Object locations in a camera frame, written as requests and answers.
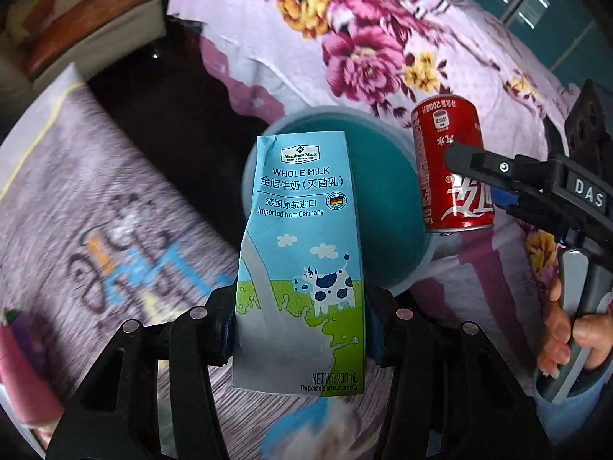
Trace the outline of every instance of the orange leather armrest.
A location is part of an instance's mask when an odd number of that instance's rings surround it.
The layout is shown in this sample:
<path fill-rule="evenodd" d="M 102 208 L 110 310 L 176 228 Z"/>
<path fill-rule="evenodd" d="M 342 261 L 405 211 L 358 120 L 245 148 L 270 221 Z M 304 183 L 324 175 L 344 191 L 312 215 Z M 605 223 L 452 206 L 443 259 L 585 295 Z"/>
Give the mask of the orange leather armrest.
<path fill-rule="evenodd" d="M 84 0 L 68 10 L 31 44 L 23 66 L 29 79 L 41 73 L 70 47 L 125 12 L 150 0 Z"/>

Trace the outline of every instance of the blue sleeve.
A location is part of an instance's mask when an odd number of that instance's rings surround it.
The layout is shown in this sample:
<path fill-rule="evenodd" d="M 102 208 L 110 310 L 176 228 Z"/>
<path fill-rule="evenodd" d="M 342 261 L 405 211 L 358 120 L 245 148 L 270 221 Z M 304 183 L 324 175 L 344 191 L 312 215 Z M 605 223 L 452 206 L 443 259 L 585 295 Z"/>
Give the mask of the blue sleeve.
<path fill-rule="evenodd" d="M 566 398 L 564 403 L 558 405 L 546 401 L 538 392 L 534 392 L 536 414 L 554 447 L 565 443 L 580 430 L 596 407 L 608 375 L 609 372 L 606 371 L 590 389 L 578 396 Z"/>

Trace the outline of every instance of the human hand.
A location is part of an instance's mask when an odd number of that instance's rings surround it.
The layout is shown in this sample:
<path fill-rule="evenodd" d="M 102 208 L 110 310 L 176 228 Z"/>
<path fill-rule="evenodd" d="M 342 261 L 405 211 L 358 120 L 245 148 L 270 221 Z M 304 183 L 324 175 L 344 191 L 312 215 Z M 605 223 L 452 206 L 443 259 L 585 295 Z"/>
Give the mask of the human hand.
<path fill-rule="evenodd" d="M 560 278 L 554 279 L 549 287 L 549 300 L 545 308 L 545 335 L 536 366 L 545 375 L 558 378 L 558 365 L 565 365 L 571 357 L 568 341 L 571 338 L 571 321 L 560 308 L 558 300 L 562 294 Z M 600 367 L 613 348 L 613 316 L 584 315 L 575 320 L 572 338 L 582 348 L 592 348 L 583 368 L 594 370 Z"/>

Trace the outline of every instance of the red soda can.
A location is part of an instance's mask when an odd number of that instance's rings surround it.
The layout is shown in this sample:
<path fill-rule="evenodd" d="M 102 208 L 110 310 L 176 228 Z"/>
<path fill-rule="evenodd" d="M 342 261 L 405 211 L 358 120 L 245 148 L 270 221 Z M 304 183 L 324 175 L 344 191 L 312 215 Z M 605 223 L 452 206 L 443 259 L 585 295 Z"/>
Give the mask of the red soda can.
<path fill-rule="evenodd" d="M 418 103 L 411 120 L 426 229 L 453 233 L 491 228 L 490 186 L 451 173 L 443 160 L 454 142 L 483 148 L 477 109 L 462 97 L 437 95 Z"/>

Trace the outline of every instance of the milk carton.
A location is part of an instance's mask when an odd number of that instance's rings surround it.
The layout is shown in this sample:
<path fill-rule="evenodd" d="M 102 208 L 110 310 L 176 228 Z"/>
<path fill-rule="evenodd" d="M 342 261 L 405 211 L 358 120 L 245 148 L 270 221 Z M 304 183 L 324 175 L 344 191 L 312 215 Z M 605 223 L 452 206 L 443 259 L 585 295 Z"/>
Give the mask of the milk carton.
<path fill-rule="evenodd" d="M 234 387 L 364 391 L 364 284 L 342 131 L 260 136 L 240 251 Z"/>

